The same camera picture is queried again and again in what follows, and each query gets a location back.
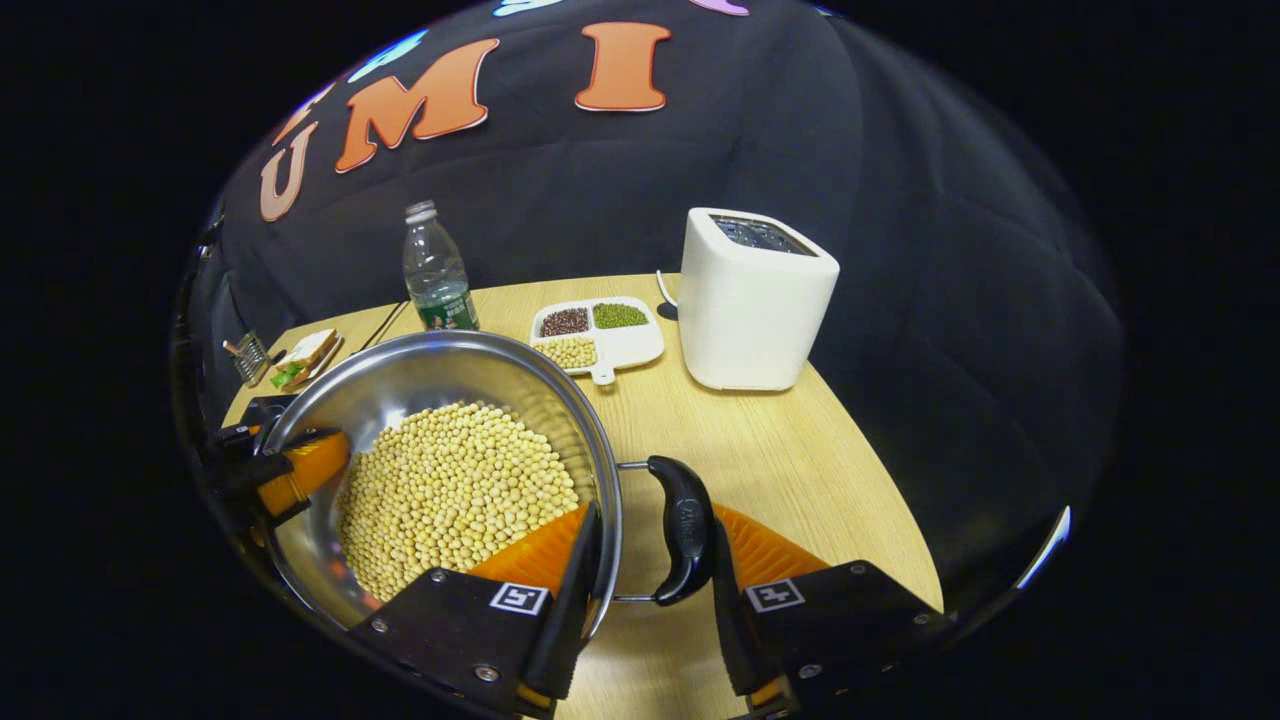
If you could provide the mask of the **clear plastic water bottle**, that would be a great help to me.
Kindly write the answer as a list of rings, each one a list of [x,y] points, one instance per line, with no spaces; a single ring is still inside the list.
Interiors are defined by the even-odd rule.
[[[404,210],[402,274],[425,331],[477,331],[480,322],[456,242],[440,223],[434,201]]]

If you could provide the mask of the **stainless steel pot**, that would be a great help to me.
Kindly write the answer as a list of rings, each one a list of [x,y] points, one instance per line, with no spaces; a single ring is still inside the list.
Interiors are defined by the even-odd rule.
[[[602,544],[585,635],[618,600],[625,469],[604,425],[568,373],[532,346],[498,334],[447,331],[393,340],[356,354],[319,380],[259,434],[255,456],[284,448],[307,430],[334,428],[351,442],[349,465],[310,497],[310,507],[270,523],[268,551],[285,585],[324,626],[348,632],[385,602],[355,579],[337,532],[337,498],[353,456],[380,430],[430,407],[490,404],[544,434],[585,505],[596,502]]]

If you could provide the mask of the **black backdrop cloth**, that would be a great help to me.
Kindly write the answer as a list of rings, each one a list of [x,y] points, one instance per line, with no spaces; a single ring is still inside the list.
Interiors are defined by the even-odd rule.
[[[1125,337],[1059,168],[969,83],[805,0],[490,0],[326,82],[255,142],[200,238],[175,401],[216,343],[404,301],[433,200],[479,288],[678,265],[687,210],[785,222],[841,266],[812,360],[902,491],[943,589],[1114,446]]]

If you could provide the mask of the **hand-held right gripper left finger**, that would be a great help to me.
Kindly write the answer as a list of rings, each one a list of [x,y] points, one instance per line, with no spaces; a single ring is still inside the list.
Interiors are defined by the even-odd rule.
[[[434,568],[348,630],[403,679],[475,719],[550,719],[595,609],[596,502],[471,574]]]

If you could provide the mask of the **white divided dish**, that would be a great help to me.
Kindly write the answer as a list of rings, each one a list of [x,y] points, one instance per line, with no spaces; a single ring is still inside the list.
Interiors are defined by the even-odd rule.
[[[645,325],[604,331],[595,328],[595,323],[593,320],[593,306],[596,304],[630,304],[644,310],[650,322]],[[649,364],[662,356],[666,351],[664,337],[657,324],[654,313],[644,301],[630,296],[586,299],[553,304],[543,307],[535,314],[529,331],[527,340],[531,346],[536,342],[550,338],[538,336],[541,320],[548,313],[553,313],[554,310],[563,307],[585,307],[588,310],[589,329],[576,334],[559,336],[572,337],[585,334],[594,338],[599,357],[598,363],[590,368],[577,370],[566,370],[561,368],[571,375],[588,375],[598,386],[609,386],[614,382],[614,375],[618,370]]]

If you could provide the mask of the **small soybean portion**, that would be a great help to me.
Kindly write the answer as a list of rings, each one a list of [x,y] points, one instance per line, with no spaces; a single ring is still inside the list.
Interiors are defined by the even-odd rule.
[[[566,370],[594,366],[599,359],[595,340],[585,334],[556,336],[536,342],[532,347]]]

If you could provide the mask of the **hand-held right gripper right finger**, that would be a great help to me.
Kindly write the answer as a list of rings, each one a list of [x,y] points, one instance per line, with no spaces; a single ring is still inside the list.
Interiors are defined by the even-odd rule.
[[[858,696],[956,630],[868,560],[831,564],[723,503],[714,514],[719,647],[751,719],[850,719]]]

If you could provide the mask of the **pile of yellow soybeans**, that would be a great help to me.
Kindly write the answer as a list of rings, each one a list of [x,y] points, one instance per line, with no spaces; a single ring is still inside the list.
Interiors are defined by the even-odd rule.
[[[579,529],[579,483],[541,433],[490,404],[448,404],[383,429],[356,454],[337,498],[349,570],[389,601],[435,568],[538,579],[535,534]]]

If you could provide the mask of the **sandwich with lettuce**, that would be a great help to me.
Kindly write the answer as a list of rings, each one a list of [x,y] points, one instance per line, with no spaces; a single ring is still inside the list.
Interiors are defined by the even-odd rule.
[[[332,328],[303,337],[271,365],[269,382],[275,389],[291,389],[306,382],[338,345],[340,334]]]

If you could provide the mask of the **white toaster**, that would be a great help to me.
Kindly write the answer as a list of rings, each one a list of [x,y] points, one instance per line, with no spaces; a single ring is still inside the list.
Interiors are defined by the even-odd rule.
[[[675,296],[691,378],[709,389],[792,388],[838,274],[829,252],[781,220],[691,208]]]

